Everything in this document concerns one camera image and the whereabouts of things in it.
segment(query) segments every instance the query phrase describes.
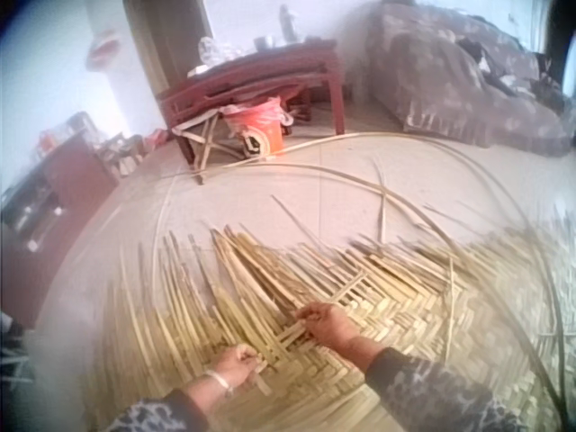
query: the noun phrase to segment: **floor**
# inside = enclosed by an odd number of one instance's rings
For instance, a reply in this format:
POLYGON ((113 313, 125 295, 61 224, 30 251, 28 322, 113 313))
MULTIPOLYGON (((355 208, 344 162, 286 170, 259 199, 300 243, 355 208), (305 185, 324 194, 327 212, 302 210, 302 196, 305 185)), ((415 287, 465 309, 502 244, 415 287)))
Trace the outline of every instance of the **floor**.
MULTIPOLYGON (((397 131, 378 107, 347 110, 348 132, 397 131)), ((297 126, 286 146, 332 134, 330 112, 317 109, 313 125, 297 126)), ((450 144, 488 168, 533 220, 576 209, 576 154, 548 159, 498 145, 489 149, 450 144)), ((519 226, 502 193, 453 156, 417 139, 354 137, 288 153, 272 162, 332 167, 385 183, 421 208, 453 238, 519 226)), ((51 287, 36 331, 34 361, 47 388, 67 388, 59 377, 80 373, 98 332, 98 311, 108 281, 119 271, 120 256, 129 273, 137 271, 138 248, 148 263, 162 237, 193 234, 210 250, 209 229, 249 230, 274 248, 305 241, 345 246, 361 235, 375 239, 381 198, 354 184, 316 171, 289 167, 220 171, 198 185, 175 144, 147 157, 94 216, 68 254, 51 287), (294 223, 277 198, 306 227, 294 223)), ((426 235, 390 205, 385 240, 422 239, 426 235)), ((78 403, 64 391, 62 403, 78 403)))

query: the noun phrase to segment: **wooden cabinet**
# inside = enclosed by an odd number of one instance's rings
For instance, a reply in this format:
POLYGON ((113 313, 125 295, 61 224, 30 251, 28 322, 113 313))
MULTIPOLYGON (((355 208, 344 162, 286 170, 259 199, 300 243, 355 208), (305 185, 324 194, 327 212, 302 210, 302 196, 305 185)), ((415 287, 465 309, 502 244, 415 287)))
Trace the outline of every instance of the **wooden cabinet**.
POLYGON ((34 327, 64 257, 116 185, 79 132, 7 192, 2 206, 4 313, 34 327))

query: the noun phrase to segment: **red bucket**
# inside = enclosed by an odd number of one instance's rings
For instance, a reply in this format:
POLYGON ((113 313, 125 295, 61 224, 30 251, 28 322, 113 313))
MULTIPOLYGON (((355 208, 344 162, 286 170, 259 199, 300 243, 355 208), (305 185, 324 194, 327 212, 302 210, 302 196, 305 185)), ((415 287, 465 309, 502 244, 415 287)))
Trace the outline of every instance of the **red bucket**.
POLYGON ((223 117, 229 127, 243 139, 249 157, 266 156, 284 149, 280 128, 284 110, 280 106, 279 97, 269 98, 266 102, 255 100, 250 105, 244 104, 235 109, 239 111, 223 110, 223 117))

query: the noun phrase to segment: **wrist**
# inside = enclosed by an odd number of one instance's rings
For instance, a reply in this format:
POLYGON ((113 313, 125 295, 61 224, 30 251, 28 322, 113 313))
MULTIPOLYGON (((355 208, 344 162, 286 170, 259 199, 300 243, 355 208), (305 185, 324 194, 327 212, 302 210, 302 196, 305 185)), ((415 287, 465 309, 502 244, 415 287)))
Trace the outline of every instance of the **wrist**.
POLYGON ((350 356, 350 353, 353 353, 354 350, 354 345, 357 343, 357 340, 361 338, 360 335, 355 335, 352 337, 349 337, 345 340, 343 340, 341 343, 338 344, 338 346, 335 346, 335 351, 343 356, 345 359, 349 359, 348 357, 350 356))
POLYGON ((234 392, 237 385, 225 373, 220 373, 217 370, 208 369, 204 371, 204 377, 209 377, 215 380, 225 391, 226 396, 230 397, 234 392))
POLYGON ((242 383, 245 381, 242 379, 242 376, 239 375, 238 371, 233 370, 221 370, 218 367, 214 367, 212 369, 216 374, 221 376, 226 383, 232 388, 232 390, 236 390, 242 383))
POLYGON ((182 391, 204 415, 208 415, 214 406, 226 397, 226 389, 208 375, 190 382, 182 391))
POLYGON ((385 346, 375 342, 368 337, 355 336, 350 338, 342 347, 342 351, 337 351, 346 360, 353 363, 362 372, 366 372, 372 361, 385 349, 385 346))

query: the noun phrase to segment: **woven bamboo mat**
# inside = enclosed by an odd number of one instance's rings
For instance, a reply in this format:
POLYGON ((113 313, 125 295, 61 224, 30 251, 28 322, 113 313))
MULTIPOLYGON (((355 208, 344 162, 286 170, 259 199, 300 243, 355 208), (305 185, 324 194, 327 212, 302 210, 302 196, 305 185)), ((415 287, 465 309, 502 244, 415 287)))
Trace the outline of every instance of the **woven bamboo mat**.
MULTIPOLYGON (((576 408, 572 226, 558 222, 540 228, 538 236, 561 297, 569 401, 576 408)), ((347 250, 301 245, 279 251, 230 229, 213 231, 212 238, 220 272, 210 269, 191 239, 165 238, 162 283, 154 293, 143 264, 139 281, 130 283, 121 265, 108 288, 103 336, 84 379, 90 428, 107 426, 138 399, 165 395, 201 374, 223 347, 246 342, 261 353, 260 379, 219 408, 213 430, 389 430, 393 421, 362 374, 315 346, 294 321, 294 310, 309 301, 338 303, 363 335, 445 361, 486 384, 533 428, 558 424, 527 355, 448 248, 365 241, 347 250), (202 280, 192 275, 196 266, 202 280)), ((527 252, 530 241, 509 231, 463 251, 514 311, 558 388, 554 319, 538 263, 527 252)))

